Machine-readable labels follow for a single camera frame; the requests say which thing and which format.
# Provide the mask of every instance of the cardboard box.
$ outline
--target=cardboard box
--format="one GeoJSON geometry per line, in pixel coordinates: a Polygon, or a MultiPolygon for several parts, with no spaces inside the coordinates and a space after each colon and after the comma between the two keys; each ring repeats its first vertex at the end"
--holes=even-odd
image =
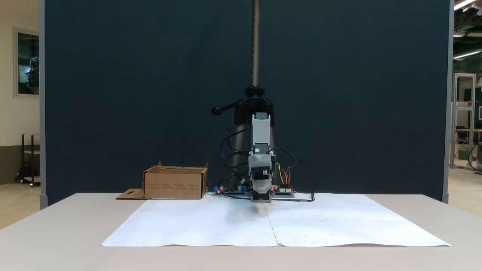
{"type": "Polygon", "coordinates": [[[118,200],[199,200],[208,185],[208,164],[204,167],[153,166],[143,172],[142,189],[129,189],[118,200]]]}

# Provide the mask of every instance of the black cable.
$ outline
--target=black cable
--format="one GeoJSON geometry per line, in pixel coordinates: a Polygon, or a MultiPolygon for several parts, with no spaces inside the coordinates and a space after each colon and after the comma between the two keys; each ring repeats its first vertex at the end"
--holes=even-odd
{"type": "Polygon", "coordinates": [[[236,125],[236,126],[234,126],[234,127],[230,127],[230,128],[228,128],[228,129],[226,129],[226,130],[225,130],[225,138],[221,141],[221,145],[219,146],[219,150],[220,150],[220,152],[221,152],[221,156],[223,157],[223,160],[224,160],[224,167],[227,168],[227,169],[229,169],[235,176],[237,176],[237,178],[239,179],[239,181],[242,181],[242,178],[238,175],[238,173],[234,170],[234,168],[237,168],[237,167],[241,166],[242,163],[239,164],[239,165],[231,166],[231,165],[229,165],[229,163],[228,163],[228,159],[229,159],[230,157],[234,156],[234,155],[248,155],[248,154],[249,154],[249,151],[238,151],[238,150],[236,150],[236,149],[233,148],[233,146],[231,145],[231,142],[229,141],[229,138],[230,138],[230,137],[233,137],[233,136],[235,136],[235,135],[237,135],[237,134],[239,134],[239,133],[243,133],[244,131],[251,129],[251,127],[246,127],[246,128],[244,128],[244,129],[242,129],[242,130],[240,130],[240,131],[237,131],[237,132],[231,134],[231,135],[228,135],[228,131],[234,130],[234,129],[240,127],[241,125],[245,125],[245,123],[242,123],[242,124],[239,124],[239,125],[236,125]],[[224,153],[223,153],[223,144],[224,144],[225,141],[227,142],[227,144],[228,144],[228,146],[230,147],[230,149],[234,152],[233,154],[230,154],[230,155],[228,155],[227,157],[225,157],[225,156],[224,156],[224,153]]]}
{"type": "Polygon", "coordinates": [[[280,170],[272,170],[271,172],[274,172],[274,173],[278,173],[278,172],[285,172],[285,171],[290,171],[290,170],[293,170],[299,166],[301,166],[303,164],[303,161],[301,161],[301,159],[297,158],[296,156],[292,155],[289,151],[287,151],[285,148],[281,148],[281,147],[274,147],[272,149],[269,149],[266,154],[270,153],[272,150],[276,150],[276,149],[279,149],[279,150],[282,150],[284,151],[286,154],[288,154],[295,162],[296,164],[294,166],[290,166],[289,168],[283,168],[283,169],[280,169],[280,170]]]}
{"type": "Polygon", "coordinates": [[[315,191],[311,191],[311,199],[303,200],[303,199],[271,199],[272,201],[285,201],[285,202],[302,202],[302,203],[310,203],[315,201],[315,191]]]}
{"type": "Polygon", "coordinates": [[[476,169],[476,168],[472,165],[472,161],[470,160],[470,154],[471,154],[472,151],[474,150],[475,146],[477,146],[481,140],[482,140],[482,137],[479,138],[479,140],[477,140],[477,142],[474,144],[474,146],[472,147],[472,149],[469,151],[469,165],[470,165],[471,168],[473,168],[475,171],[478,171],[478,172],[482,172],[482,170],[476,169]]]}

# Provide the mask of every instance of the white wall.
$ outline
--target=white wall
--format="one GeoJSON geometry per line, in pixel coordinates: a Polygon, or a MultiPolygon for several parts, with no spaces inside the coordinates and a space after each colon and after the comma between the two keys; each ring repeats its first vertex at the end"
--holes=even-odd
{"type": "Polygon", "coordinates": [[[13,27],[39,31],[39,0],[0,0],[0,146],[40,132],[39,98],[13,97],[13,27]]]}

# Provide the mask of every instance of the yellow wire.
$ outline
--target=yellow wire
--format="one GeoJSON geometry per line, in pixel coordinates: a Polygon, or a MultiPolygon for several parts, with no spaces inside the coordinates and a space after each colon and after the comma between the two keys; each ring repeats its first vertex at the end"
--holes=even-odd
{"type": "Polygon", "coordinates": [[[280,170],[281,183],[284,184],[283,175],[281,175],[281,165],[280,165],[280,163],[276,163],[276,165],[277,165],[278,169],[280,170]]]}

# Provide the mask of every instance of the trash bin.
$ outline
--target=trash bin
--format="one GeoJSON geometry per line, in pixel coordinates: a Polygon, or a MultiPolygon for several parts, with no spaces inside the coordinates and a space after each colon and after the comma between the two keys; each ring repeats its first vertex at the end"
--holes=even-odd
{"type": "Polygon", "coordinates": [[[458,158],[460,160],[469,160],[469,147],[468,146],[461,146],[458,147],[458,158]]]}

